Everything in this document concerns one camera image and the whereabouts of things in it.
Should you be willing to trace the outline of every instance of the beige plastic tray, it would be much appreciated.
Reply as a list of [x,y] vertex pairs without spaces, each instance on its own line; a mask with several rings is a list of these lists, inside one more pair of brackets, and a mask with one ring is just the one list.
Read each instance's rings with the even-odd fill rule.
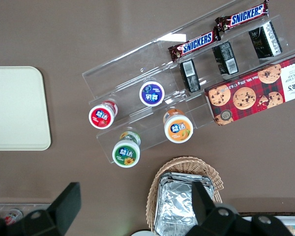
[[0,67],[0,150],[51,144],[43,77],[30,66]]

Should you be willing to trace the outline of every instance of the small black box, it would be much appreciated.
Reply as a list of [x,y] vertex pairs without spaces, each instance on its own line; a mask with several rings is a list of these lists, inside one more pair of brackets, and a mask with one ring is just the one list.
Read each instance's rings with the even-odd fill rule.
[[182,62],[180,64],[180,72],[186,89],[190,92],[196,92],[201,89],[193,60]]
[[237,62],[229,42],[213,47],[212,50],[222,75],[233,75],[238,72]]
[[282,47],[271,21],[249,31],[249,35],[258,58],[274,57],[282,52]]

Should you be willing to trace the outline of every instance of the snickers bar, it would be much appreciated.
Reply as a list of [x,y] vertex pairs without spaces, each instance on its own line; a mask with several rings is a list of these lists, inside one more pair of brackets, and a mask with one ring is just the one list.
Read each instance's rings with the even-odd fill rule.
[[226,32],[235,26],[258,19],[268,15],[268,2],[265,0],[262,4],[254,6],[246,11],[236,13],[232,16],[223,16],[215,19],[217,27],[220,31]]
[[176,62],[177,59],[219,40],[221,40],[221,37],[219,35],[218,28],[214,27],[212,31],[183,44],[172,46],[168,48],[168,50],[171,54],[173,62]]

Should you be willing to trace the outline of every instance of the small white label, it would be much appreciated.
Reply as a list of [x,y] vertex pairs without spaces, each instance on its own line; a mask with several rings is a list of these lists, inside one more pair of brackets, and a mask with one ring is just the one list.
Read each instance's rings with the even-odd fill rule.
[[266,24],[264,24],[263,28],[265,30],[265,35],[266,35],[267,41],[269,42],[273,56],[279,55],[281,53],[280,46],[276,40],[276,37],[274,35],[270,22],[267,22]]
[[193,69],[192,61],[184,62],[182,65],[185,70],[186,77],[195,75],[195,70]]
[[226,61],[226,66],[230,75],[238,72],[235,59],[232,58]]
[[281,79],[285,101],[295,99],[295,64],[282,68]]

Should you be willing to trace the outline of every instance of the cookie box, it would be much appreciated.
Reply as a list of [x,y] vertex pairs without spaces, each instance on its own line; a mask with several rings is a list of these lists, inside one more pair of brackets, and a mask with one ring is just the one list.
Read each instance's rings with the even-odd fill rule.
[[295,99],[295,55],[205,89],[218,125]]

